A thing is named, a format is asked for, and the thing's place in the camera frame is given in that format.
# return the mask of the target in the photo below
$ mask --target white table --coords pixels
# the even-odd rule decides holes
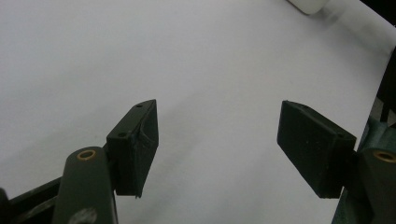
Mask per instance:
[[[2,1],[0,186],[13,198],[157,99],[160,146],[120,223],[331,223],[276,144],[282,100],[357,137],[396,29],[357,0]]]

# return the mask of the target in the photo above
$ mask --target white surface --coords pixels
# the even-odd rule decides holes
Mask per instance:
[[[10,198],[158,100],[160,146],[120,223],[330,223],[276,144],[282,100],[361,136],[396,31],[359,1],[2,1],[0,186]]]
[[[314,14],[320,11],[329,0],[289,0],[305,14]]]

